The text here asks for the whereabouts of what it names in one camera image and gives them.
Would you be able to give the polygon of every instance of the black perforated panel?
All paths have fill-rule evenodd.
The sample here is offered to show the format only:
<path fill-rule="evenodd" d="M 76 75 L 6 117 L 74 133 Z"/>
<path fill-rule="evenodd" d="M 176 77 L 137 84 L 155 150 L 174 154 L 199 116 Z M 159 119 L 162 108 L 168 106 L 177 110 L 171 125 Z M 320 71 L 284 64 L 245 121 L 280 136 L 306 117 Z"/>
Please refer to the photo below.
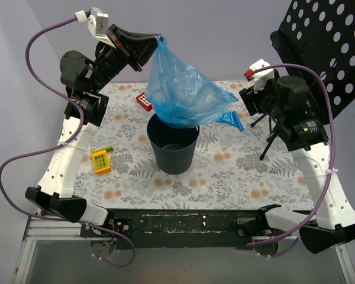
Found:
<path fill-rule="evenodd" d="M 293 0 L 270 38 L 283 62 L 308 66 L 321 76 L 334 117 L 355 98 L 355 0 Z M 319 85 L 306 73 L 288 73 L 305 79 L 312 109 L 328 123 Z"/>

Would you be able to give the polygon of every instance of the yellow plastic grid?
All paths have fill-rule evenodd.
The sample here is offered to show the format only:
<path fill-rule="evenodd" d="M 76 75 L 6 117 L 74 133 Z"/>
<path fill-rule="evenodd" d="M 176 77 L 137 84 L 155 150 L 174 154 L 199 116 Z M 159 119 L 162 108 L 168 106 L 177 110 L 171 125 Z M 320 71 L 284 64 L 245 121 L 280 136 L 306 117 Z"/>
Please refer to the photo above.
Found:
<path fill-rule="evenodd" d="M 109 173 L 112 170 L 106 150 L 92 153 L 92 161 L 97 175 Z"/>

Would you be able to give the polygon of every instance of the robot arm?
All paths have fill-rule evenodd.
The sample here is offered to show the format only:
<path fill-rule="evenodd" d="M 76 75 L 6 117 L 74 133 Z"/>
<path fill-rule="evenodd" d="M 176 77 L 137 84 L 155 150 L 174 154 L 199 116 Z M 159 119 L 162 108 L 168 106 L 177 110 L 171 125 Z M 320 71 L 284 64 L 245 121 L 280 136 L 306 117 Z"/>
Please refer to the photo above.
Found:
<path fill-rule="evenodd" d="M 68 96 L 83 109 L 83 128 L 73 142 L 54 152 L 44 176 L 37 186 L 26 190 L 25 197 L 64 220 L 103 225 L 110 218 L 108 211 L 73 194 L 83 155 L 108 105 L 109 98 L 99 91 L 126 65 L 140 72 L 157 48 L 155 37 L 160 35 L 130 33 L 114 24 L 107 28 L 108 15 L 97 8 L 79 11 L 75 16 L 79 22 L 88 20 L 89 31 L 99 40 L 95 60 L 75 50 L 68 51 L 60 60 L 60 80 L 66 85 Z M 64 114 L 59 144 L 71 137 L 80 122 L 79 113 L 71 104 Z"/>
<path fill-rule="evenodd" d="M 259 60 L 250 69 L 265 66 L 269 64 Z M 273 69 L 253 77 L 251 74 L 246 73 L 246 78 L 254 79 L 254 86 L 240 92 L 250 115 L 267 114 L 276 123 L 270 138 L 278 135 L 286 143 L 316 203 L 328 174 L 330 147 L 323 125 L 306 103 L 309 88 L 303 79 L 296 76 L 280 78 Z M 280 205 L 268 205 L 259 212 L 259 220 L 264 224 L 258 227 L 282 231 L 290 230 L 306 217 L 283 209 Z M 315 218 L 295 234 L 313 253 L 355 239 L 355 211 L 346 198 L 336 172 L 332 172 L 329 189 Z"/>

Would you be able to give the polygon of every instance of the floral tablecloth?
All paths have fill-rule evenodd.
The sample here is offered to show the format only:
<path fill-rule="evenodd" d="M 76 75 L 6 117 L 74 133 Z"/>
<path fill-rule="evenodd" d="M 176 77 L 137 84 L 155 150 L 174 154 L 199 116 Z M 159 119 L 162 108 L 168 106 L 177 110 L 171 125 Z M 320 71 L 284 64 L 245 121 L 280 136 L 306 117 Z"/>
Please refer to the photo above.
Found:
<path fill-rule="evenodd" d="M 238 97 L 247 82 L 216 82 Z M 266 158 L 259 160 L 269 134 L 268 118 L 254 128 L 240 101 L 233 103 L 244 126 L 202 125 L 192 166 L 181 175 L 158 168 L 146 125 L 147 112 L 135 100 L 146 83 L 111 83 L 102 91 L 110 97 L 104 120 L 79 168 L 75 194 L 106 208 L 257 209 L 273 203 L 287 209 L 311 209 L 305 179 L 284 143 L 277 138 Z M 112 172 L 96 175 L 91 151 L 112 145 Z"/>

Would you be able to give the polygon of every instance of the red clip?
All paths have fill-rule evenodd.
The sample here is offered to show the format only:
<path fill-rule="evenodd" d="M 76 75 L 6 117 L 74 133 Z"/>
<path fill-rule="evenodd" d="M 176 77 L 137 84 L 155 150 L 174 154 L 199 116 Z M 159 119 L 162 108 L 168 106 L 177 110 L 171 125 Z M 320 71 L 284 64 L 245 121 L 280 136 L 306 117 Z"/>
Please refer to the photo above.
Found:
<path fill-rule="evenodd" d="M 124 46 L 122 45 L 122 43 L 121 43 L 118 39 L 115 40 L 114 43 L 115 43 L 115 44 L 118 44 L 120 47 L 124 47 Z"/>
<path fill-rule="evenodd" d="M 246 77 L 246 79 L 251 79 L 251 77 L 253 76 L 253 70 L 249 69 L 248 71 L 246 71 L 244 76 Z"/>

